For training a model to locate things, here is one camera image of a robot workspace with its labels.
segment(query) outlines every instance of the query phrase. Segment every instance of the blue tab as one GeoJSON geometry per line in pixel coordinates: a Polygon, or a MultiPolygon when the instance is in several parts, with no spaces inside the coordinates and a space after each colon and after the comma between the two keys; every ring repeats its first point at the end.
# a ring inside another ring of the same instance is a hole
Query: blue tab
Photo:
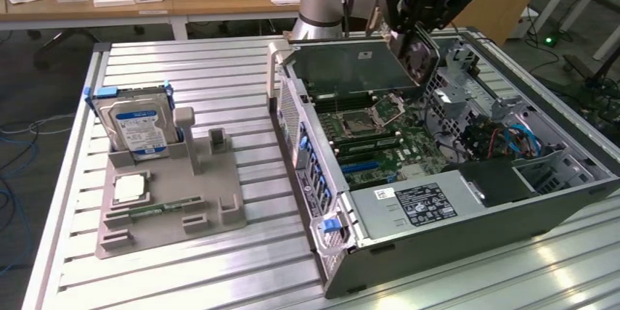
{"type": "Polygon", "coordinates": [[[304,136],[300,142],[300,149],[305,149],[306,144],[308,144],[308,136],[304,136]]]}
{"type": "Polygon", "coordinates": [[[98,98],[116,97],[118,94],[118,88],[116,86],[100,87],[94,96],[98,98]]]}
{"type": "Polygon", "coordinates": [[[336,218],[325,219],[320,223],[320,227],[322,228],[322,231],[325,233],[337,232],[341,228],[340,220],[337,220],[336,218]]]}

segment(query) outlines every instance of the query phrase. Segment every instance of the aluminum table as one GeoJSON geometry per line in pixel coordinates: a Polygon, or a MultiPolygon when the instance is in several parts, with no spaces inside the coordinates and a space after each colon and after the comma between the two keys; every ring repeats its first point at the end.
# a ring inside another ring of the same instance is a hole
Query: aluminum table
{"type": "Polygon", "coordinates": [[[196,110],[194,137],[225,127],[249,225],[94,258],[108,138],[81,102],[22,308],[617,309],[620,195],[532,240],[344,298],[322,298],[265,107],[266,45],[277,38],[113,44],[93,53],[86,86],[169,80],[176,104],[196,110]]]}

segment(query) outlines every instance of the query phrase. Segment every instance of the blue cable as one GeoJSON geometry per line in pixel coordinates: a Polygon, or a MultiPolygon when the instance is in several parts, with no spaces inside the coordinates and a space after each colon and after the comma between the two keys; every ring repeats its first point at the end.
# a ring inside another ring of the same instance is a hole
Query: blue cable
{"type": "MultiPolygon", "coordinates": [[[[28,145],[28,147],[32,149],[30,158],[28,159],[28,161],[24,164],[21,164],[21,166],[18,166],[16,169],[13,169],[10,172],[0,176],[0,178],[4,180],[14,176],[16,174],[18,174],[28,167],[28,165],[32,164],[34,158],[37,157],[38,148],[37,148],[37,145],[32,142],[14,141],[4,137],[0,137],[0,141],[6,142],[6,143],[13,143],[13,144],[24,144],[24,145],[28,145]]],[[[16,260],[9,265],[6,265],[2,270],[0,270],[0,277],[1,277],[4,273],[6,273],[6,271],[10,270],[10,268],[18,262],[21,262],[24,258],[26,258],[32,254],[32,231],[30,231],[30,225],[28,224],[26,214],[22,210],[20,199],[17,198],[17,196],[13,195],[8,187],[6,187],[6,190],[0,190],[0,194],[2,194],[6,197],[6,199],[13,202],[14,209],[17,210],[17,213],[21,217],[24,228],[26,230],[26,247],[24,251],[21,252],[21,254],[17,256],[16,260]]]]}
{"type": "Polygon", "coordinates": [[[24,145],[28,145],[28,147],[32,149],[30,158],[28,159],[28,161],[24,164],[21,164],[21,166],[18,166],[14,170],[1,175],[1,177],[6,179],[14,176],[18,172],[21,172],[25,169],[25,167],[28,167],[29,164],[32,164],[34,158],[37,157],[38,147],[32,142],[13,141],[12,139],[4,138],[4,137],[0,137],[0,141],[4,141],[6,143],[13,143],[13,144],[24,144],[24,145]]]}
{"type": "MultiPolygon", "coordinates": [[[[505,138],[505,139],[510,139],[508,129],[516,129],[516,130],[520,130],[520,131],[522,131],[522,132],[525,133],[525,135],[529,137],[529,139],[530,139],[530,141],[532,141],[533,149],[536,150],[536,157],[538,158],[538,157],[540,157],[540,146],[538,146],[538,144],[537,144],[537,142],[536,142],[536,136],[533,135],[532,131],[530,131],[524,125],[518,125],[518,124],[510,125],[510,126],[504,130],[504,138],[505,138]]],[[[521,152],[521,150],[518,149],[518,147],[517,147],[512,142],[508,143],[508,146],[509,146],[510,149],[514,150],[517,153],[521,152]]]]}
{"type": "Polygon", "coordinates": [[[6,273],[8,270],[10,270],[13,265],[21,262],[21,260],[30,255],[32,253],[32,231],[30,231],[30,225],[28,224],[26,214],[22,211],[20,199],[17,198],[17,196],[14,196],[10,192],[5,190],[0,190],[0,194],[6,196],[16,204],[16,209],[17,209],[17,212],[20,213],[22,226],[26,229],[26,249],[20,254],[20,256],[16,258],[16,260],[9,265],[6,265],[6,267],[2,270],[0,270],[0,276],[1,276],[4,273],[6,273]]]}

